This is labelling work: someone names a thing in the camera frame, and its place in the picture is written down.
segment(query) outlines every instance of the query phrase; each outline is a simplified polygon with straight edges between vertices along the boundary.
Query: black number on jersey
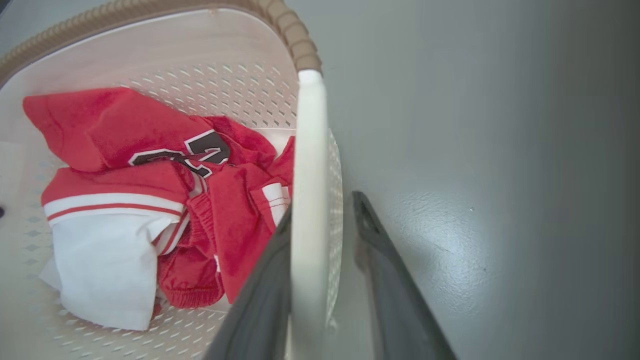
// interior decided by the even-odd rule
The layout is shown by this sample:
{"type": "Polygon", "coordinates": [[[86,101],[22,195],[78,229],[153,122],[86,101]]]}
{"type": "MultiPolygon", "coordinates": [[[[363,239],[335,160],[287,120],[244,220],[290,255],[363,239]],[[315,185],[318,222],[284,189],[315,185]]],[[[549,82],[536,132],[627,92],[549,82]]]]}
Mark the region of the black number on jersey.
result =
{"type": "MultiPolygon", "coordinates": [[[[198,136],[194,136],[184,142],[184,145],[189,150],[191,155],[204,154],[198,161],[204,161],[207,163],[222,164],[229,160],[231,150],[227,143],[222,140],[220,134],[215,130],[209,130],[206,133],[202,133],[198,136]]],[[[169,159],[178,161],[184,166],[188,167],[191,171],[202,177],[208,177],[211,175],[211,170],[203,165],[195,166],[190,162],[182,151],[175,151],[169,149],[158,149],[151,151],[137,152],[129,160],[131,166],[142,165],[149,161],[169,159]]]]}

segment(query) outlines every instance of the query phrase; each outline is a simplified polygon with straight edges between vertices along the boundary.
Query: basket handle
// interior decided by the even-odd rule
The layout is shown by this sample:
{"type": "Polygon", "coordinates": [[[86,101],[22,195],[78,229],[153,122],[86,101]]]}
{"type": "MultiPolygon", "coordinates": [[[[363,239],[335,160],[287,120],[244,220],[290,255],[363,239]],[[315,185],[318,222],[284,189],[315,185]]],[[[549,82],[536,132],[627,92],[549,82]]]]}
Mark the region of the basket handle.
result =
{"type": "Polygon", "coordinates": [[[297,71],[321,72],[316,45],[283,0],[116,0],[60,22],[14,47],[0,58],[0,88],[27,65],[88,37],[154,17],[216,7],[244,10],[262,19],[278,33],[297,71]]]}

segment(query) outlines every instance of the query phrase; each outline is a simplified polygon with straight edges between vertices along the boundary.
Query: white plastic handle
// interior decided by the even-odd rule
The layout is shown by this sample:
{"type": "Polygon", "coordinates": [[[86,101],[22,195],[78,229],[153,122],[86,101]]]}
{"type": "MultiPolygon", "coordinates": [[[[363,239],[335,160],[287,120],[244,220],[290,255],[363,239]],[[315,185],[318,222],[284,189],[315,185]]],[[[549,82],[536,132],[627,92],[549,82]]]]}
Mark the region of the white plastic handle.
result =
{"type": "Polygon", "coordinates": [[[298,73],[291,239],[291,356],[321,358],[329,274],[326,89],[316,70],[298,73]]]}

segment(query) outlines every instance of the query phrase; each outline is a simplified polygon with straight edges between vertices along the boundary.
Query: floor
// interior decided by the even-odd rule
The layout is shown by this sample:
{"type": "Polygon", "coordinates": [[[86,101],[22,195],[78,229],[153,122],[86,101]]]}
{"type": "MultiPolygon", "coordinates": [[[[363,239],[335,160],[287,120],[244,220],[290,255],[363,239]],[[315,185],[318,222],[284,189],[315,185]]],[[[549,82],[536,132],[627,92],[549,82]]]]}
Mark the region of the floor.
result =
{"type": "MultiPolygon", "coordinates": [[[[102,0],[14,0],[0,53],[102,0]]],[[[288,0],[364,191],[460,359],[639,359],[634,0],[288,0]]],[[[345,249],[329,359],[372,359],[345,249]]]]}

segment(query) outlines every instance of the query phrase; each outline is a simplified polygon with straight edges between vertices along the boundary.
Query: laundry basket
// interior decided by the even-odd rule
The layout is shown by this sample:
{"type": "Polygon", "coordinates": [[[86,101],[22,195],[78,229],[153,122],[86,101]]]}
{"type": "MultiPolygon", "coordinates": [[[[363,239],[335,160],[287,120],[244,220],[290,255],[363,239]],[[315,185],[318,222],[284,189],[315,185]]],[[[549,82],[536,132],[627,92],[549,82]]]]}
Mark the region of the laundry basket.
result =
{"type": "Polygon", "coordinates": [[[228,115],[281,151],[296,135],[293,358],[318,349],[335,304],[342,180],[321,63],[282,0],[123,0],[53,26],[0,59],[0,358],[197,359],[230,305],[166,307],[132,332],[80,320],[38,278],[52,255],[42,190],[64,164],[27,95],[125,86],[189,115],[228,115]]]}

